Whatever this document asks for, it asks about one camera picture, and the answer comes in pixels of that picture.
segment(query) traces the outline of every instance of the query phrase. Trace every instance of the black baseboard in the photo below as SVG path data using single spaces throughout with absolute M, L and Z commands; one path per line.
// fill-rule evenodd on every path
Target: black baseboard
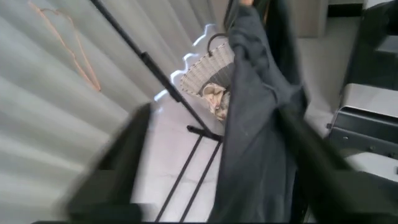
M 328 6 L 328 17 L 359 17 L 363 4 L 334 4 Z

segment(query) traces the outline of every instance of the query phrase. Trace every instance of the laundry basket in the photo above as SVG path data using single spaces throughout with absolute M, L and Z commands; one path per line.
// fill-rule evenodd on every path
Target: laundry basket
M 233 72 L 234 53 L 228 41 L 209 50 L 211 41 L 218 36 L 210 38 L 208 53 L 193 64 L 188 72 L 180 79 L 181 89 L 195 99 L 217 117 L 224 121 L 229 105 L 229 86 Z

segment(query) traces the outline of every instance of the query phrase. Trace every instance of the basket handle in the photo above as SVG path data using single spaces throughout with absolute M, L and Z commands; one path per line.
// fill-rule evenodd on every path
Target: basket handle
M 216 37 L 228 37 L 228 35 L 226 33 L 220 33 L 210 37 L 209 42 L 207 43 L 207 52 L 209 53 L 209 57 L 213 56 L 213 53 L 210 51 L 210 44 Z

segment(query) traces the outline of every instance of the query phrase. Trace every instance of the curtain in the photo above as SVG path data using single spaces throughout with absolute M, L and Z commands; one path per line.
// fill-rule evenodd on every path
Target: curtain
M 168 75 L 213 21 L 208 1 L 103 3 Z M 63 218 L 70 186 L 162 90 L 89 0 L 0 0 L 0 223 Z

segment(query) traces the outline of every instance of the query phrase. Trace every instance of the beige cloth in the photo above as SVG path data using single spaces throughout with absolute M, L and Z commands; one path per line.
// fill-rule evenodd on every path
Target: beige cloth
M 208 108 L 218 120 L 226 118 L 230 94 L 224 94 L 225 88 L 215 83 L 209 83 L 203 88 L 202 97 L 207 101 Z

